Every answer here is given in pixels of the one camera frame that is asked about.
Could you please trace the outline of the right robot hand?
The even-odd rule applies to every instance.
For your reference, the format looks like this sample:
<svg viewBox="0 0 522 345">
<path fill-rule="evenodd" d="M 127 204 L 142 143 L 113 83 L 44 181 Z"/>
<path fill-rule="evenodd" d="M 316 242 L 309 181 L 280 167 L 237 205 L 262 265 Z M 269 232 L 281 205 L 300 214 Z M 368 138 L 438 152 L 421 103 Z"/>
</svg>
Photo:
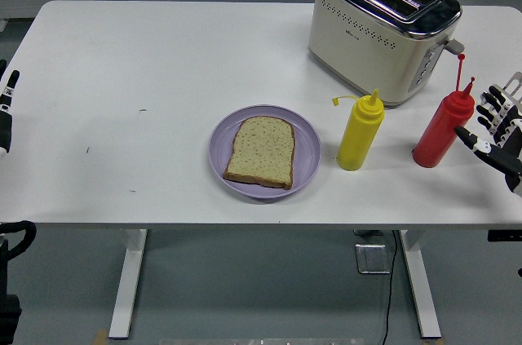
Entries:
<svg viewBox="0 0 522 345">
<path fill-rule="evenodd" d="M 476 106 L 477 121 L 493 137 L 493 142 L 479 138 L 463 126 L 454 128 L 456 136 L 481 161 L 505 175 L 507 187 L 521 194 L 521 104 L 497 85 L 482 93 Z"/>
</svg>

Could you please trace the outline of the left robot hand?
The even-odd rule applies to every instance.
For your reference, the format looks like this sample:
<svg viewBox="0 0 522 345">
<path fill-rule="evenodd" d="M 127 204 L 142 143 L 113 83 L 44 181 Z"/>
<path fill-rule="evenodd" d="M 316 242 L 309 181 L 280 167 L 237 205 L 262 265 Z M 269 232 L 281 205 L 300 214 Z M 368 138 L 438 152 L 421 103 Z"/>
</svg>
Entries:
<svg viewBox="0 0 522 345">
<path fill-rule="evenodd" d="M 11 148 L 12 115 L 10 114 L 10 107 L 19 77 L 20 72 L 13 70 L 1 94 L 1 158 L 4 158 Z"/>
</svg>

